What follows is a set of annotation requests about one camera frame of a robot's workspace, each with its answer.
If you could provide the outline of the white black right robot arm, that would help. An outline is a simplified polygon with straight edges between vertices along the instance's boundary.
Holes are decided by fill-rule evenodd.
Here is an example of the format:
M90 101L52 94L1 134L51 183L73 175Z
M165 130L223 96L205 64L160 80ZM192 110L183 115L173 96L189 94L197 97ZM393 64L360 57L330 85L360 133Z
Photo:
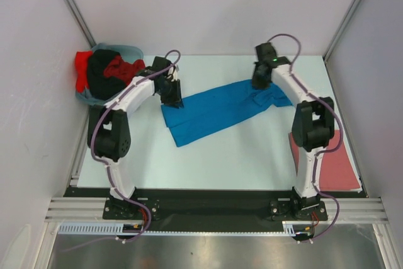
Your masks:
M334 102L330 97L314 96L293 73L291 61L278 56L271 42L259 44L255 51L252 86L277 86L295 107L291 135L298 147L298 171L288 211L297 219L306 219L321 202L319 175L322 158L334 137Z

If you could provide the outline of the blue t-shirt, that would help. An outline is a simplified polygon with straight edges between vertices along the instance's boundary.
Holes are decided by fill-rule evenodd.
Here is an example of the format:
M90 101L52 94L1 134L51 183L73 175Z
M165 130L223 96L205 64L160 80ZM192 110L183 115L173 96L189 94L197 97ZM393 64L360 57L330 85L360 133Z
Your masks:
M182 147L252 118L271 106L291 105L277 85L255 89L250 80L243 80L185 97L182 108L162 105L161 110L176 146Z

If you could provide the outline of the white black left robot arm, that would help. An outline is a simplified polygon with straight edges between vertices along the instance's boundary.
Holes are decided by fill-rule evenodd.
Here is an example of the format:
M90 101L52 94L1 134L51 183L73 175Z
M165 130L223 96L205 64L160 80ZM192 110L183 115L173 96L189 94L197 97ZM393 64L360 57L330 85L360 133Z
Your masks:
M171 108L184 107L181 83L178 78L178 55L175 61L168 56L155 57L152 65L142 69L128 87L104 105L94 105L89 111L88 147L94 161L101 163L110 184L110 194L105 212L118 211L132 218L138 211L150 216L147 207L132 199L136 191L128 169L122 159L131 145L129 118L150 97L158 95L161 104Z

